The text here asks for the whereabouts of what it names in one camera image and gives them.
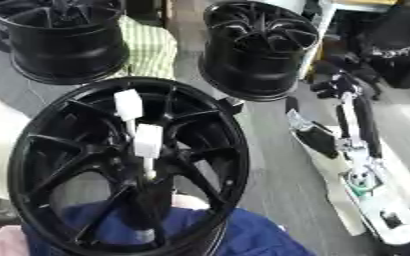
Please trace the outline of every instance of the white plastic cap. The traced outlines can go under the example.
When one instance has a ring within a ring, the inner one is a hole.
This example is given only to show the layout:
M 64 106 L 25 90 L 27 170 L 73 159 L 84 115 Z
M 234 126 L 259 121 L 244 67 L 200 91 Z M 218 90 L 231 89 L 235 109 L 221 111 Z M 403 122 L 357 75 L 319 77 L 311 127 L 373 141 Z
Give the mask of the white plastic cap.
M 163 127 L 150 124 L 139 124 L 134 139 L 135 155 L 157 159 L 163 145 Z
M 134 89 L 115 93 L 115 106 L 124 122 L 143 116 L 143 100 Z

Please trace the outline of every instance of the black wheel rim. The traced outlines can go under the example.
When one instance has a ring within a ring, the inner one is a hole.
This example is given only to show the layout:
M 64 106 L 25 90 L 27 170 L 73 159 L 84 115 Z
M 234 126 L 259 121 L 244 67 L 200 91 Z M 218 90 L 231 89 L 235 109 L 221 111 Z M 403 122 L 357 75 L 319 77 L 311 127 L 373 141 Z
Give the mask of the black wheel rim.
M 209 7 L 205 23 L 210 33 L 235 47 L 260 54 L 306 50 L 317 39 L 315 28 L 303 17 L 259 2 L 226 2 Z
M 121 0 L 0 0 L 14 68 L 45 84 L 75 85 L 116 73 L 129 57 Z
M 204 191 L 211 207 L 200 221 L 170 237 L 166 237 L 161 220 L 152 218 L 159 214 L 143 209 L 143 212 L 148 213 L 147 216 L 152 216 L 148 221 L 155 231 L 155 239 L 144 245 L 120 246 L 97 241 L 94 237 L 96 228 L 113 209 L 125 205 L 127 201 L 121 199 L 127 200 L 129 195 L 138 194 L 137 190 L 143 191 L 138 187 L 141 185 L 139 181 L 127 175 L 123 178 L 110 168 L 108 171 L 96 168 L 95 172 L 101 174 L 114 188 L 112 195 L 88 225 L 74 232 L 51 209 L 50 193 L 56 185 L 90 168 L 92 162 L 95 165 L 102 161 L 107 164 L 116 157 L 122 160 L 121 163 L 126 162 L 129 142 L 123 136 L 122 123 L 113 114 L 112 101 L 115 92 L 128 88 L 135 88 L 145 102 L 148 111 L 141 122 L 165 127 L 159 166 L 168 166 L 165 169 L 170 171 L 163 171 L 161 177 L 144 186 L 150 188 L 173 176 L 184 176 Z M 95 118 L 97 127 L 107 129 L 101 131 L 98 128 L 100 132 L 91 132 L 93 136 L 85 134 L 85 130 L 88 133 L 85 128 L 91 127 L 85 126 L 85 118 Z M 77 127 L 76 122 L 83 123 L 84 127 Z M 180 149 L 178 142 L 189 148 Z M 63 163 L 57 170 L 50 170 L 51 166 L 43 168 L 47 171 L 42 174 L 42 168 L 37 168 L 42 166 L 42 156 L 44 159 L 55 159 L 54 156 L 58 156 Z M 209 162 L 219 174 L 220 191 L 193 164 L 202 159 Z M 222 231 L 226 217 L 236 207 L 244 191 L 248 169 L 248 149 L 243 133 L 233 117 L 216 100 L 174 81 L 122 78 L 94 83 L 73 91 L 34 118 L 24 130 L 11 156 L 9 190 L 11 200 L 23 220 L 47 241 L 69 253 L 186 255 L 184 252 L 187 248 L 197 248 L 210 233 Z
M 205 10 L 204 20 L 202 76 L 249 101 L 279 100 L 295 90 L 301 59 L 318 38 L 309 20 L 261 2 L 220 2 Z
M 0 20 L 34 29 L 72 29 L 113 20 L 122 9 L 119 0 L 0 0 Z

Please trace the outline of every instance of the green striped cloth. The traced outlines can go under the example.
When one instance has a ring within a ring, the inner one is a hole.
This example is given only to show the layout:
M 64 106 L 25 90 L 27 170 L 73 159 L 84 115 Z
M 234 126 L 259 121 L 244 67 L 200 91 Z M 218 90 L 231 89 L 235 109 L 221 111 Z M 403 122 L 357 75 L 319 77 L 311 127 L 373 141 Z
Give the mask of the green striped cloth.
M 130 57 L 124 67 L 111 78 L 132 75 L 175 80 L 177 41 L 169 31 L 142 25 L 127 16 L 120 19 L 120 26 Z

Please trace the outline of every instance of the black wheel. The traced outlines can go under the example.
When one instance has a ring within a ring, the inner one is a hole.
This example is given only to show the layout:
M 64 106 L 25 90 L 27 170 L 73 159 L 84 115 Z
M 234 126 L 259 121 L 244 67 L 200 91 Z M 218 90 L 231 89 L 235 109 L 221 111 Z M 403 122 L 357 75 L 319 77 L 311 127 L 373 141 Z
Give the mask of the black wheel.
M 220 2 L 204 20 L 210 36 L 199 64 L 203 77 L 245 100 L 278 100 L 293 91 L 301 58 L 318 39 L 309 20 L 260 2 Z
M 0 0 L 12 63 L 42 83 L 88 83 L 117 72 L 128 58 L 118 20 L 121 0 Z
M 135 88 L 144 102 L 145 115 L 138 122 L 164 127 L 157 178 L 152 181 L 143 178 L 141 160 L 133 156 L 132 141 L 114 114 L 114 93 L 128 88 Z M 241 198 L 248 157 L 237 122 L 210 96 L 174 81 L 120 78 L 77 89 L 31 121 L 11 156 L 9 190 L 23 220 L 71 254 L 204 255 L 219 244 L 225 220 Z M 202 160 L 216 174 L 217 184 L 196 164 Z M 97 203 L 81 227 L 73 227 L 58 213 L 54 195 L 86 172 L 101 175 L 110 196 Z M 189 228 L 168 235 L 162 223 L 171 209 L 177 177 L 203 191 L 210 208 Z M 116 212 L 135 230 L 153 230 L 153 240 L 138 245 L 102 241 L 97 230 Z

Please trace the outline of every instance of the blue fabric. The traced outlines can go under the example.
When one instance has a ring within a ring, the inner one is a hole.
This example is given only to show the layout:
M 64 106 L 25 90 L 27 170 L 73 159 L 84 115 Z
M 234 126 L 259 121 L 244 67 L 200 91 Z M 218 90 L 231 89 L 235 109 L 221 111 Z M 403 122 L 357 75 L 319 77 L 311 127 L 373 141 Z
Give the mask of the blue fabric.
M 80 228 L 95 212 L 98 204 L 70 208 L 65 213 L 65 222 Z M 172 208 L 163 226 L 168 235 L 175 234 L 203 216 L 203 211 Z M 30 256 L 55 255 L 54 249 L 43 242 L 29 227 L 23 228 L 27 235 Z M 114 212 L 104 220 L 98 230 L 98 238 L 113 244 L 135 244 L 135 232 L 124 225 Z M 313 255 L 294 241 L 278 226 L 260 215 L 236 209 L 230 216 L 224 240 L 217 256 L 310 256 Z

